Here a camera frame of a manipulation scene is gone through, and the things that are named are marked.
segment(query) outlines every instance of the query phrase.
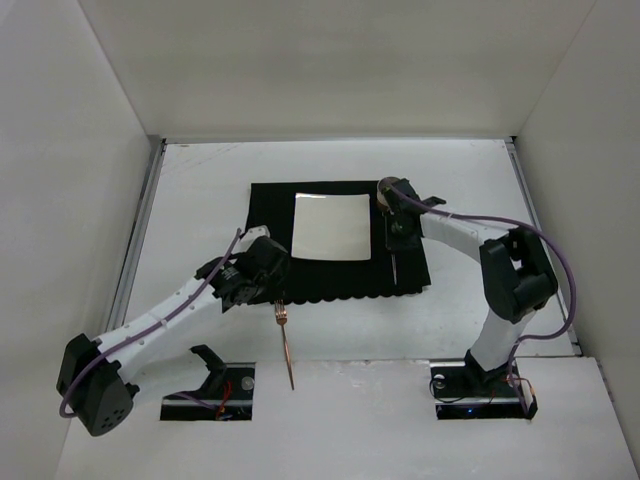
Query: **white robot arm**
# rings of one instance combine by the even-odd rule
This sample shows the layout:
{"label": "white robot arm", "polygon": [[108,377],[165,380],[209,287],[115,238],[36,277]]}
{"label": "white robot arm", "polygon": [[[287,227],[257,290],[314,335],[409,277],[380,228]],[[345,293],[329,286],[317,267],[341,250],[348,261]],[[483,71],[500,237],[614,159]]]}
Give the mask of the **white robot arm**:
{"label": "white robot arm", "polygon": [[[223,257],[203,265],[195,277],[147,313],[93,341],[83,334],[72,339],[57,383],[63,396],[60,414],[77,416],[93,436],[104,435],[136,404],[197,390],[209,377],[221,378],[224,362],[204,345],[177,358],[157,357],[168,343],[195,327],[194,320],[211,321],[194,313],[219,304],[221,315],[283,280],[289,256],[269,238],[266,227],[246,232],[239,250],[232,253],[239,238],[238,232]],[[67,406],[73,413],[67,412]]]}

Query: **white wall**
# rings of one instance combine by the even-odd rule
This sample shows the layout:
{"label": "white wall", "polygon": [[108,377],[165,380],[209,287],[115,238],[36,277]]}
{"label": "white wall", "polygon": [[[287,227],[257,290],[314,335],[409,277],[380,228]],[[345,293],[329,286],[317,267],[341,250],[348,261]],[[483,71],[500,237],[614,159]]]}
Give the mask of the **white wall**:
{"label": "white wall", "polygon": [[640,2],[598,0],[520,132],[544,228],[568,251],[576,328],[640,465]]}
{"label": "white wall", "polygon": [[594,0],[81,0],[150,133],[515,134]]}
{"label": "white wall", "polygon": [[0,478],[55,473],[64,345],[108,307],[148,150],[76,0],[0,3]]}

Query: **wire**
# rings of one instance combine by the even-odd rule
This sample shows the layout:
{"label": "wire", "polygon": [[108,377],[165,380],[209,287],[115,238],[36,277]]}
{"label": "wire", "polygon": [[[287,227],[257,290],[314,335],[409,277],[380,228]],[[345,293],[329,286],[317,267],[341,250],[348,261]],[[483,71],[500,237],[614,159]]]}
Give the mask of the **wire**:
{"label": "wire", "polygon": [[224,412],[224,406],[231,397],[231,381],[227,380],[227,383],[224,384],[223,387],[224,396],[222,397],[222,402],[220,402],[220,406],[218,407],[218,411],[216,412],[216,420],[220,418],[220,415]]}
{"label": "wire", "polygon": [[525,340],[553,340],[554,338],[558,338],[564,333],[566,333],[566,331],[569,330],[569,328],[573,324],[573,321],[576,316],[576,309],[577,309],[577,287],[576,287],[576,280],[573,275],[573,270],[571,270],[571,265],[569,265],[569,260],[567,259],[565,254],[562,252],[560,247],[549,236],[547,236],[547,234],[545,234],[538,228],[534,227],[533,225],[529,225],[528,223],[521,222],[520,220],[515,220],[507,217],[496,217],[492,215],[462,215],[459,213],[452,213],[452,212],[447,212],[445,210],[439,210],[437,208],[431,208],[426,206],[422,202],[419,202],[417,200],[414,200],[413,198],[406,196],[404,193],[402,193],[400,190],[394,187],[388,179],[383,179],[382,184],[390,188],[396,195],[398,195],[403,200],[420,208],[426,213],[433,213],[441,217],[450,217],[450,218],[455,218],[457,220],[506,223],[508,225],[515,225],[518,227],[522,227],[526,230],[529,230],[530,232],[533,232],[535,235],[537,235],[542,240],[544,240],[544,242],[549,246],[549,248],[553,251],[555,256],[560,261],[560,264],[562,265],[562,268],[564,269],[564,272],[566,274],[567,282],[569,283],[569,311],[567,313],[567,318],[564,324],[555,332],[549,333],[547,335],[520,336],[513,344],[513,348],[511,349],[511,352],[509,352],[509,357],[507,359],[507,378],[509,379],[509,385],[511,385],[511,387],[516,391],[516,395],[518,396],[518,400],[520,401],[520,405],[522,405],[522,408],[525,414],[528,413],[528,408],[527,408],[527,404],[524,399],[524,396],[522,395],[520,390],[516,388],[515,384],[513,383],[513,380],[514,380],[513,362],[515,361],[516,351],[518,350],[518,347]]}
{"label": "wire", "polygon": [[[185,300],[183,303],[178,305],[178,307],[176,307],[175,310],[173,310],[171,313],[169,313],[164,318],[164,320],[166,322],[170,322],[175,317],[177,317],[189,305],[191,305],[202,294],[202,292],[204,292],[204,290],[207,287],[207,285],[209,285],[209,282],[211,282],[213,277],[216,276],[216,274],[220,271],[222,266],[227,262],[227,260],[229,260],[229,257],[231,256],[231,252],[233,251],[234,247],[236,246],[236,243],[238,243],[238,240],[240,240],[241,237],[242,237],[242,231],[240,229],[237,229],[236,230],[236,235],[233,238],[233,240],[231,241],[231,244],[229,245],[229,248],[225,252],[224,256],[220,259],[218,264],[215,266],[215,268],[211,271],[211,273],[207,276],[207,278],[204,279],[204,281],[200,284],[200,286],[196,289],[196,291],[192,295],[190,295],[189,298],[187,298],[187,300]],[[146,328],[145,330],[142,330],[141,332],[137,333],[136,335],[133,335],[132,337],[129,337],[129,338],[123,340],[122,342],[117,343],[113,347],[105,350],[103,353],[101,353],[96,358],[94,358],[91,362],[89,362],[87,364],[87,366],[84,367],[80,371],[80,373],[76,376],[76,378],[73,379],[73,381],[69,385],[69,388],[67,388],[67,391],[65,392],[64,396],[62,397],[62,402],[60,402],[60,409],[59,409],[59,412],[58,412],[60,414],[60,416],[63,417],[63,418],[74,418],[74,417],[78,416],[75,412],[67,412],[67,405],[69,405],[69,401],[71,400],[71,397],[72,397],[73,393],[75,392],[76,388],[78,388],[78,385],[80,384],[80,382],[82,382],[82,380],[84,380],[84,378],[102,360],[105,360],[109,355],[113,355],[114,353],[116,353],[117,351],[123,349],[124,347],[126,347],[128,345],[131,345],[132,343],[135,343],[138,340],[146,337],[147,335],[155,332],[162,325],[163,324],[160,323],[160,322],[154,323],[152,326]]]}
{"label": "wire", "polygon": [[[460,397],[460,398],[456,398],[455,400],[443,400],[442,398],[438,397],[435,393],[435,389],[433,388],[433,384],[436,382],[435,378],[432,378],[431,381],[429,381],[429,393],[431,393],[431,396],[437,400],[440,403],[446,403],[446,404],[451,404],[451,403],[458,403],[466,398],[470,398],[470,397]],[[481,405],[478,405],[475,408],[479,408],[479,407],[486,407],[487,405],[491,405],[491,403],[493,402],[493,399],[496,398],[496,391],[492,390],[491,391],[491,398],[489,399],[488,402],[485,402]]]}
{"label": "wire", "polygon": [[218,409],[218,405],[212,405],[210,403],[203,402],[199,398],[196,398],[193,395],[189,395],[187,392],[177,392],[177,393],[174,393],[173,395],[175,395],[176,397],[182,397],[182,398],[185,398],[187,400],[190,400],[193,403],[196,403],[201,407],[208,408],[209,410],[217,410]]}

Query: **black placemat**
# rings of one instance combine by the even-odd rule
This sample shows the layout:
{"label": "black placemat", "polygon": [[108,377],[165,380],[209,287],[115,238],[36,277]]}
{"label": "black placemat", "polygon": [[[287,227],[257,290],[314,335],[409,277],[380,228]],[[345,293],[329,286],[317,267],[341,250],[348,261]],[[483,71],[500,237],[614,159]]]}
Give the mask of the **black placemat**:
{"label": "black placemat", "polygon": [[331,262],[291,258],[282,285],[265,292],[251,303],[317,303],[336,298],[390,297],[421,293],[431,284],[422,248],[396,253],[398,285],[393,283],[391,254],[384,246],[384,218],[376,207],[377,181],[254,183],[246,228],[266,225],[271,238],[291,252],[296,193],[325,195],[369,195],[371,215],[371,260]]}

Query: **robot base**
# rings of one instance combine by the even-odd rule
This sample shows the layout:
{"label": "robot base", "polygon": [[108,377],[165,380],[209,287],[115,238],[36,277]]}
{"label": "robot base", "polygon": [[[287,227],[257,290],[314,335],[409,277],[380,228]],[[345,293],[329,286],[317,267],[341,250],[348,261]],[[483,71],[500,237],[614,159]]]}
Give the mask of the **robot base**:
{"label": "robot base", "polygon": [[[513,371],[518,376],[517,367]],[[438,420],[531,418],[523,411],[515,391],[504,376],[483,383],[464,361],[431,362],[429,390],[436,402]]]}

